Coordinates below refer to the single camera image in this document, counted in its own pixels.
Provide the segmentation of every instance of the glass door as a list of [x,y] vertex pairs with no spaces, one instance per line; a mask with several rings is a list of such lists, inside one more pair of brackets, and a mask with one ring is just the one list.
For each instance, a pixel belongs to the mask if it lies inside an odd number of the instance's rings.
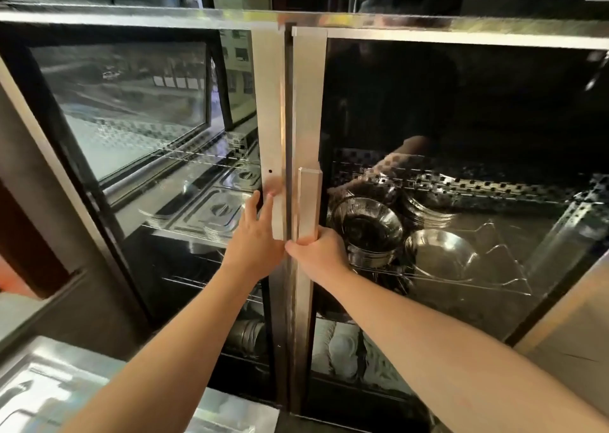
[[[295,29],[294,168],[319,165],[318,221],[360,275],[515,345],[608,246],[609,44],[410,22]],[[379,23],[392,17],[366,22]],[[450,27],[422,22],[435,23]],[[308,223],[295,218],[296,236]],[[311,294],[302,414],[427,425],[372,339]]]
[[[254,81],[252,40],[266,39],[268,52],[283,36],[277,26],[251,37],[246,24],[229,25],[246,41],[235,52],[249,75],[227,83],[222,35],[198,23],[199,10],[147,26],[112,11],[75,13],[77,24],[1,23],[0,52],[103,248],[160,329],[217,271],[245,200],[282,175],[281,95],[269,89],[279,71],[262,55],[267,77]],[[100,17],[108,21],[90,22]],[[202,29],[180,29],[193,22]],[[282,206],[273,215],[278,238]],[[284,321],[285,304],[271,303],[273,284],[251,291],[210,386],[277,402],[273,342],[282,337],[272,321]]]

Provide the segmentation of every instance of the hand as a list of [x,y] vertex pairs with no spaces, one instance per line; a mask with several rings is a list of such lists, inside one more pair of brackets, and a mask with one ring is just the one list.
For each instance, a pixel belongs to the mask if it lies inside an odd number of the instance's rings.
[[268,194],[260,219],[256,217],[256,204],[260,191],[246,201],[239,226],[226,246],[222,267],[232,275],[243,277],[252,282],[268,276],[283,258],[284,242],[273,239],[271,218],[273,213],[273,194]]
[[308,245],[288,241],[285,250],[298,261],[309,278],[324,288],[328,280],[351,270],[345,243],[331,228],[319,227],[319,239]]

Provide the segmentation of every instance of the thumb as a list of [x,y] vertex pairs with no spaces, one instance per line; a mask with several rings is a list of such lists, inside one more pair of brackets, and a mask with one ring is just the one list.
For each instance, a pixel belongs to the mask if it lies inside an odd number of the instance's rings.
[[294,241],[290,240],[285,243],[285,251],[289,253],[289,255],[296,260],[298,260],[303,254],[304,246],[300,244],[296,244]]

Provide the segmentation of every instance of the person's left hand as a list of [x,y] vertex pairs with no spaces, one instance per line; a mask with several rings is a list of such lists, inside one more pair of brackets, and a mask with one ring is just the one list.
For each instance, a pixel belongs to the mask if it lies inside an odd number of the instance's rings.
[[239,226],[226,247],[222,261],[222,268],[230,269],[232,275],[252,282],[268,276],[281,262],[285,251],[285,243],[273,239],[273,194],[267,195],[260,219],[256,217],[259,199],[260,191],[255,191],[246,201]]

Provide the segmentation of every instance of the glass-door cabinet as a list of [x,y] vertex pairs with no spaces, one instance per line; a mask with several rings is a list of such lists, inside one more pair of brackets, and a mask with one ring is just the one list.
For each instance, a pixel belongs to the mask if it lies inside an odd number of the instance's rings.
[[[293,236],[330,226],[370,281],[508,345],[538,343],[608,246],[604,23],[317,26],[293,30]],[[433,417],[373,340],[295,275],[301,413],[428,430]]]
[[[283,29],[219,10],[28,8],[1,12],[3,87],[160,329],[217,271],[252,192],[285,173]],[[210,386],[285,403],[278,287],[251,291]]]

